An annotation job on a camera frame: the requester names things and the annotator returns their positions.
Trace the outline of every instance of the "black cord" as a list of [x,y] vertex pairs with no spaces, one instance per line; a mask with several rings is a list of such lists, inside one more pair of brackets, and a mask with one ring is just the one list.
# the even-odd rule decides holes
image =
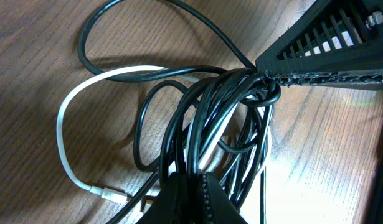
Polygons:
[[[94,23],[102,14],[122,1],[111,0],[105,3],[89,17],[81,30],[78,41],[78,57],[83,65],[95,75],[99,75],[104,71],[92,65],[86,57],[87,37]],[[161,187],[163,187],[168,179],[168,169],[172,162],[176,163],[177,172],[187,174],[187,184],[189,184],[190,193],[192,194],[193,189],[196,188],[199,175],[198,163],[208,150],[223,120],[237,103],[243,103],[247,106],[247,116],[238,140],[235,146],[230,146],[220,139],[218,145],[231,154],[230,161],[224,167],[224,172],[219,180],[224,185],[225,192],[238,211],[249,193],[267,151],[267,131],[272,118],[273,104],[281,96],[280,86],[274,80],[265,77],[264,74],[258,73],[256,67],[212,21],[180,0],[167,1],[191,13],[210,27],[246,68],[227,71],[215,66],[197,65],[141,75],[121,74],[109,78],[109,80],[116,82],[137,83],[189,73],[218,74],[216,77],[202,79],[190,88],[174,80],[165,80],[150,91],[137,120],[133,154],[137,168],[142,172],[152,172],[153,174],[136,195],[108,223],[118,223],[126,216],[158,179]],[[183,93],[183,96],[166,128],[160,156],[152,163],[144,165],[139,153],[143,121],[154,95],[166,86],[177,88]],[[247,99],[248,96],[254,96],[254,99]],[[194,120],[187,128],[182,129],[184,114],[190,106],[196,108]],[[263,117],[259,115],[257,107],[265,107]],[[189,149],[187,162],[185,162],[184,149],[186,148],[188,136],[190,136]],[[247,173],[247,167],[250,164],[251,168]],[[261,174],[261,179],[262,182],[265,181],[264,172]]]

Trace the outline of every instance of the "black wire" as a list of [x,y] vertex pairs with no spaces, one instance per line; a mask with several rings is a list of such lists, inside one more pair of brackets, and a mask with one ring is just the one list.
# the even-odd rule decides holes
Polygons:
[[[86,57],[85,46],[87,37],[94,23],[107,12],[107,10],[122,1],[123,0],[111,0],[105,3],[88,18],[81,30],[77,49],[78,57],[85,68],[95,75],[99,75],[104,71],[92,65]],[[211,28],[225,42],[230,50],[233,51],[246,68],[227,71],[215,66],[196,65],[160,70],[141,75],[121,74],[108,78],[109,80],[117,82],[138,83],[189,73],[218,74],[216,77],[205,78],[193,84],[190,88],[174,80],[165,80],[150,91],[143,103],[141,113],[137,120],[133,155],[135,164],[140,171],[153,172],[153,174],[136,193],[134,198],[108,223],[118,223],[126,216],[158,179],[161,187],[163,187],[168,179],[168,169],[172,162],[176,163],[177,172],[187,174],[187,184],[189,184],[189,189],[191,189],[190,193],[192,194],[199,175],[198,163],[206,150],[208,150],[223,120],[237,103],[241,102],[247,106],[247,116],[238,140],[235,146],[230,146],[220,139],[218,145],[225,152],[232,154],[219,180],[221,184],[224,184],[225,192],[238,211],[248,195],[257,171],[262,164],[264,154],[267,151],[268,125],[270,124],[273,113],[273,104],[281,96],[280,86],[273,80],[267,79],[264,74],[257,73],[256,67],[212,21],[180,0],[167,1],[191,13]],[[154,95],[166,86],[177,88],[183,93],[183,96],[166,128],[159,157],[152,163],[144,165],[140,157],[143,121]],[[255,96],[256,99],[247,99],[246,97],[250,95]],[[194,120],[187,128],[182,129],[184,114],[192,105],[196,107]],[[263,106],[265,107],[265,112],[261,118],[258,114],[257,107]],[[186,148],[188,135],[190,136],[190,140],[187,162],[185,162],[184,149]],[[249,164],[251,164],[251,168],[246,174]],[[244,175],[247,175],[247,178],[242,181]],[[264,172],[262,172],[261,178],[265,180]]]

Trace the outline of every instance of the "screw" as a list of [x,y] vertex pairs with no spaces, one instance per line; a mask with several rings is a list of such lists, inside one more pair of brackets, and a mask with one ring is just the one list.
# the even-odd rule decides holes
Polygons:
[[372,13],[366,20],[366,26],[368,29],[371,29],[371,27],[381,23],[383,23],[383,14],[380,11]]

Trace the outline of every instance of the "vent slot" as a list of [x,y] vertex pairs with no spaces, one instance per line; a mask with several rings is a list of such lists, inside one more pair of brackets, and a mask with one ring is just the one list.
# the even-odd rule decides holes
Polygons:
[[326,11],[327,16],[313,21],[304,33],[277,55],[277,59],[320,55],[368,41],[372,37],[364,25],[363,11],[357,10],[360,7],[356,1],[349,1],[341,7],[330,7]]

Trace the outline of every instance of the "cable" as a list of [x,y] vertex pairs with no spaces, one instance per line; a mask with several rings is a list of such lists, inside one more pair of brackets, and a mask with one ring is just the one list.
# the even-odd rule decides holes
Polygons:
[[[216,144],[232,155],[219,179],[220,183],[224,184],[225,191],[232,203],[239,210],[248,195],[255,177],[262,174],[263,180],[266,178],[263,171],[272,150],[272,136],[269,124],[273,114],[273,104],[281,96],[280,86],[274,80],[267,78],[265,74],[258,73],[256,67],[212,21],[180,0],[167,1],[191,13],[211,28],[246,68],[227,71],[223,68],[209,65],[196,65],[175,69],[147,65],[145,68],[148,69],[144,68],[144,70],[149,71],[149,73],[141,75],[128,74],[130,70],[136,71],[135,69],[141,69],[140,67],[122,68],[122,70],[110,72],[100,70],[92,65],[86,57],[85,46],[87,37],[94,23],[107,10],[122,1],[108,1],[99,7],[89,17],[81,30],[77,52],[79,60],[84,64],[85,68],[97,75],[90,80],[107,79],[116,82],[138,83],[190,73],[214,73],[217,76],[202,80],[188,76],[182,77],[194,82],[189,88],[177,81],[165,80],[155,86],[148,94],[137,121],[133,154],[137,168],[143,172],[152,172],[153,174],[137,192],[135,197],[109,223],[118,223],[141,200],[150,186],[158,179],[161,187],[163,187],[168,179],[168,168],[172,162],[175,162],[177,172],[184,175],[187,174],[187,183],[189,183],[190,193],[192,193],[192,190],[196,187],[197,176],[199,175],[198,166],[201,164],[204,155],[209,155],[209,151]],[[143,121],[148,105],[154,95],[166,86],[177,88],[183,93],[183,96],[165,130],[159,157],[152,163],[144,165],[139,153]],[[65,100],[63,105],[65,103],[66,105],[62,106],[63,110],[60,108],[59,117],[57,118],[57,144],[59,145],[60,158],[66,161],[64,144],[60,148],[60,142],[62,142],[62,119],[70,99],[68,102]],[[247,117],[236,144],[231,146],[221,140],[220,136],[239,103],[247,106]],[[190,106],[196,107],[194,118],[189,126],[182,129],[184,114]],[[184,159],[184,150],[187,152],[187,161]],[[82,183],[74,176],[67,161],[66,164],[63,162],[63,166],[67,174],[77,185],[89,191],[94,189],[94,187]],[[94,191],[95,194],[99,194],[102,189]]]

